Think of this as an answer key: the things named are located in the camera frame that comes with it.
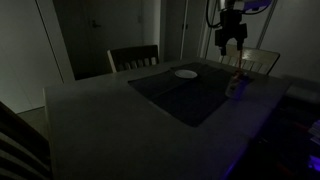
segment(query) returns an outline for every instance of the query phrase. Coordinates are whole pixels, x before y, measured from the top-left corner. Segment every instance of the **table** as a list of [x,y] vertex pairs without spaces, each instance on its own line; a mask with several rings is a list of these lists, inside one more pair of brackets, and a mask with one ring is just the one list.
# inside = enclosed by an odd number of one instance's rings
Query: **table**
[[130,87],[189,59],[45,88],[54,179],[223,179],[289,87],[255,80],[241,101],[227,100],[199,127],[163,112]]

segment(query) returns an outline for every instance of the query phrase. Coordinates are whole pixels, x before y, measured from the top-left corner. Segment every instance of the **white wall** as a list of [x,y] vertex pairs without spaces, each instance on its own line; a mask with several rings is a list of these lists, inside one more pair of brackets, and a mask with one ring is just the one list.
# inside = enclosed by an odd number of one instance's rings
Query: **white wall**
[[160,61],[164,61],[164,49],[166,44],[166,6],[167,0],[161,0],[160,10],[160,45],[159,45],[159,58]]
[[287,78],[292,96],[320,102],[320,1],[279,0],[261,48],[280,52],[271,76]]
[[36,1],[0,1],[0,22],[0,100],[16,113],[41,107],[62,77]]

